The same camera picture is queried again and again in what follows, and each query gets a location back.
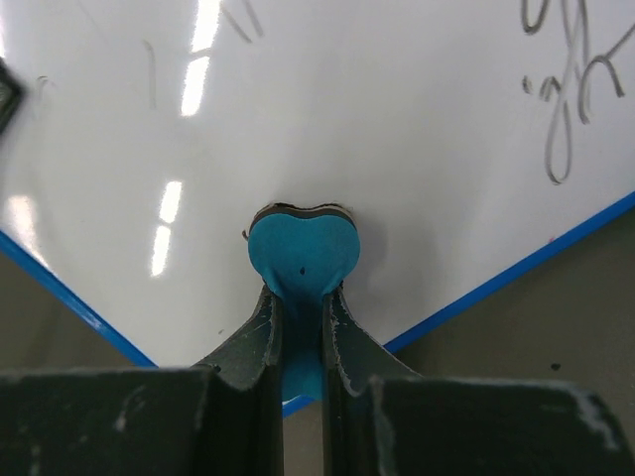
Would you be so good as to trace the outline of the blue framed whiteboard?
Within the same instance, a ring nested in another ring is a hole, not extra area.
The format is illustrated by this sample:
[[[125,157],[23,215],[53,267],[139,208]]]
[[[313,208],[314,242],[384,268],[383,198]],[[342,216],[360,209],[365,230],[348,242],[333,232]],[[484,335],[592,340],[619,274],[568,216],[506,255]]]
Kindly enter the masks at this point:
[[[5,1],[1,248],[140,366],[261,282],[271,202],[349,209],[399,349],[634,204],[630,1]]]

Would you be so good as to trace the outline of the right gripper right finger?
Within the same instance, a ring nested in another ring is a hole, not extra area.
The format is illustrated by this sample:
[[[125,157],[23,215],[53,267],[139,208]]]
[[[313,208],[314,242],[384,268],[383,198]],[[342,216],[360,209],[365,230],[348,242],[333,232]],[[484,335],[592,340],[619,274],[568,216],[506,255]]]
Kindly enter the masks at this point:
[[[328,475],[630,475],[622,428],[566,382],[429,378],[323,301],[323,458]]]

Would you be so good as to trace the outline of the blue heart-shaped eraser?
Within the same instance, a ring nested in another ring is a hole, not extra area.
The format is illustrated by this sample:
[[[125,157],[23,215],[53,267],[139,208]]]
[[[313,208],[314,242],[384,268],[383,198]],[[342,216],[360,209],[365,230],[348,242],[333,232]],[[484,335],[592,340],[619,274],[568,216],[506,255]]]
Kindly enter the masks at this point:
[[[255,214],[244,237],[252,267],[283,305],[283,400],[319,400],[323,300],[360,256],[352,213],[337,203],[275,202]]]

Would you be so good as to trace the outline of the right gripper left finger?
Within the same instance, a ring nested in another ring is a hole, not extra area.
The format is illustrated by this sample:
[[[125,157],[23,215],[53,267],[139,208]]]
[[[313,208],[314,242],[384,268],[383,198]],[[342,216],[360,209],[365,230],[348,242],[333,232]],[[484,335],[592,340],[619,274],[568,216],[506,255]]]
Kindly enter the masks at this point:
[[[5,475],[280,475],[283,305],[191,367],[5,372]]]

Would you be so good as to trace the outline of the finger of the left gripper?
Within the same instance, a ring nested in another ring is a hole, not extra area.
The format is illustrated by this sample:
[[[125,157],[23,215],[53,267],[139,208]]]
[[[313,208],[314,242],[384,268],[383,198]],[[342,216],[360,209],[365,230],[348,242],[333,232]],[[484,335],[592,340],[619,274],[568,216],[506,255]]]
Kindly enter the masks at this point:
[[[25,87],[3,59],[0,61],[0,133],[4,134],[25,98]]]

